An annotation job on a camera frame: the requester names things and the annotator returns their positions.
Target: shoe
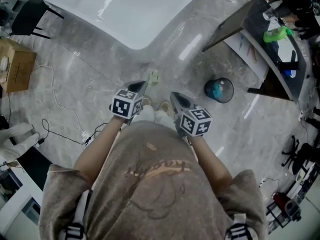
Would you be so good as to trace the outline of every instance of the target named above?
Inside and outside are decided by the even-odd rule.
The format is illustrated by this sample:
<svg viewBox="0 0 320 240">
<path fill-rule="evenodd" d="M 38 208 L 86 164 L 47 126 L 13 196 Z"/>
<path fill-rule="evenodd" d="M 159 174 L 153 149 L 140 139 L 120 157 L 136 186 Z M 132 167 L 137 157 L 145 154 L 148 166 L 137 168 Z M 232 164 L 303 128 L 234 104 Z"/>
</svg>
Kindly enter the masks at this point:
<svg viewBox="0 0 320 240">
<path fill-rule="evenodd" d="M 150 105 L 152 106 L 152 100 L 149 96 L 145 95 L 142 100 L 142 106 Z"/>
<path fill-rule="evenodd" d="M 161 101 L 157 111 L 161 110 L 161 111 L 164 111 L 168 114 L 170 108 L 171 108 L 170 101 L 165 99 L 165 100 Z"/>
</svg>

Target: white sink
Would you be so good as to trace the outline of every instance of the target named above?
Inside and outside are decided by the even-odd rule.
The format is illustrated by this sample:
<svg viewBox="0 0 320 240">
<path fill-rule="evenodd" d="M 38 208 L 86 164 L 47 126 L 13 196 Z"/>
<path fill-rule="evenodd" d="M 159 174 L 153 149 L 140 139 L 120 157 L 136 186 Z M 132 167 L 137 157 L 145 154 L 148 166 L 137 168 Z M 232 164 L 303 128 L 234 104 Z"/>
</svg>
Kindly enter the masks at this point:
<svg viewBox="0 0 320 240">
<path fill-rule="evenodd" d="M 45 0 L 93 24 L 131 50 L 151 49 L 174 31 L 195 0 Z"/>
</svg>

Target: desk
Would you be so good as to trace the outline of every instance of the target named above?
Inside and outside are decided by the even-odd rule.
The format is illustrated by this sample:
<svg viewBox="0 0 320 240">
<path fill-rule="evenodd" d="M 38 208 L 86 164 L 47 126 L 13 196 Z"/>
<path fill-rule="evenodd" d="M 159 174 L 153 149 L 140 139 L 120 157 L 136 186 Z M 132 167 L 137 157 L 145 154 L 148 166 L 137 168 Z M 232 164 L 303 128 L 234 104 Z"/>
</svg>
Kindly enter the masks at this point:
<svg viewBox="0 0 320 240">
<path fill-rule="evenodd" d="M 270 8 L 271 6 L 265 0 L 247 2 L 218 26 L 213 37 L 202 51 L 205 52 L 226 38 L 241 32 L 271 68 L 260 89 L 249 88 L 248 93 L 271 96 L 297 103 L 304 82 L 307 64 L 294 37 L 289 35 L 287 38 L 296 51 L 298 70 L 296 70 L 294 78 L 282 75 L 279 71 L 279 64 L 288 61 L 282 61 L 279 57 L 278 51 L 275 50 L 273 44 L 276 42 L 265 43 L 263 41 L 263 34 L 270 25 L 270 22 L 264 19 L 263 13 Z"/>
</svg>

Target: black chair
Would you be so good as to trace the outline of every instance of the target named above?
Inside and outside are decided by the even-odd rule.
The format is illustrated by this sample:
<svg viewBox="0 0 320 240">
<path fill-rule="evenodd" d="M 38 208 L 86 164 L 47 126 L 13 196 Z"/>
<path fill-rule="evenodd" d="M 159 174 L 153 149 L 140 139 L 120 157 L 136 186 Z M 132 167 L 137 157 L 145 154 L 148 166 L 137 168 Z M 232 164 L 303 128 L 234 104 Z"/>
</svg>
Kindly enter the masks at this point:
<svg viewBox="0 0 320 240">
<path fill-rule="evenodd" d="M 289 158 L 286 160 L 285 163 L 282 163 L 281 166 L 285 167 L 288 163 L 288 167 L 290 167 L 290 164 L 292 164 L 292 173 L 293 175 L 296 175 L 300 169 L 302 169 L 305 173 L 308 172 L 306 165 L 308 162 L 313 162 L 316 164 L 316 167 L 318 168 L 318 165 L 320 164 L 320 149 L 311 146 L 308 143 L 304 143 L 300 150 L 297 152 L 299 141 L 293 138 L 293 144 L 292 149 L 290 152 L 282 152 L 284 155 L 289 155 Z"/>
<path fill-rule="evenodd" d="M 42 28 L 37 27 L 42 16 L 46 11 L 49 11 L 60 18 L 64 19 L 62 15 L 52 10 L 43 0 L 29 0 L 27 1 L 20 11 L 17 12 L 13 23 L 11 25 L 12 35 L 30 36 L 35 35 L 38 37 L 50 39 L 50 37 L 35 33 L 34 30 L 42 30 Z"/>
</svg>

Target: green object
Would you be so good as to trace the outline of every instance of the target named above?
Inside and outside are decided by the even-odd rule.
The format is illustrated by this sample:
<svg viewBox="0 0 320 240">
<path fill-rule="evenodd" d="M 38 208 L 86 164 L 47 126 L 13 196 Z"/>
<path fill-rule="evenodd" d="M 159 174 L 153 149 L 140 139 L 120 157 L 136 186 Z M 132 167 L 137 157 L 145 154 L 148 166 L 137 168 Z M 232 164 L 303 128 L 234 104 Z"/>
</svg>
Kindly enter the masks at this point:
<svg viewBox="0 0 320 240">
<path fill-rule="evenodd" d="M 292 35 L 292 31 L 286 26 L 281 26 L 269 31 L 264 32 L 263 41 L 265 43 L 271 43 L 284 39 L 287 35 Z"/>
<path fill-rule="evenodd" d="M 154 69 L 149 76 L 149 86 L 155 86 L 159 83 L 159 70 Z"/>
</svg>

